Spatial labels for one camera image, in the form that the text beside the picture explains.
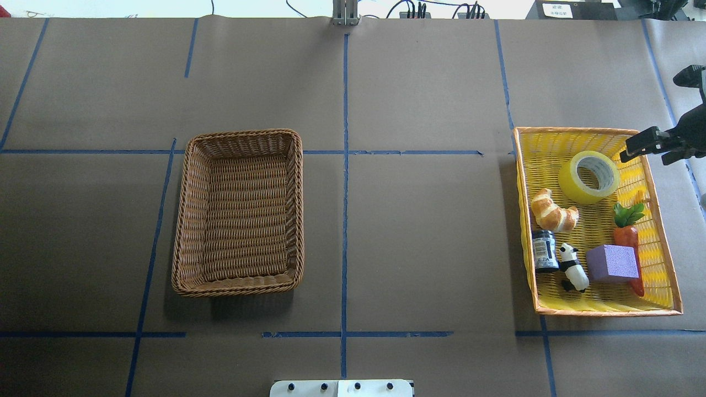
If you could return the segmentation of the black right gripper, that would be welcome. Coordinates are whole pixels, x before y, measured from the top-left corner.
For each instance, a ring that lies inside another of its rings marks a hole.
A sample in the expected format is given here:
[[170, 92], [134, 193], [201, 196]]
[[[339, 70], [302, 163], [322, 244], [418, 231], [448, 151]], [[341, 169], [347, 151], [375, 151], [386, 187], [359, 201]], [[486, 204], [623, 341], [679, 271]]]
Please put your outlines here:
[[646, 128], [625, 141], [625, 150], [619, 156], [621, 163], [634, 158], [661, 154], [665, 166], [691, 157], [705, 156], [705, 105], [696, 106], [681, 116], [676, 126], [661, 131], [657, 126]]

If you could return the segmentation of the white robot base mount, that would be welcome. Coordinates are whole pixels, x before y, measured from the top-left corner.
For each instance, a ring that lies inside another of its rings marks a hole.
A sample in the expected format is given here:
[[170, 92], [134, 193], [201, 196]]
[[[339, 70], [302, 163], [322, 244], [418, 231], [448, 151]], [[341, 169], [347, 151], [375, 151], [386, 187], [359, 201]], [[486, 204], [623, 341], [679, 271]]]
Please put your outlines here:
[[331, 379], [276, 381], [270, 396], [414, 396], [406, 379]]

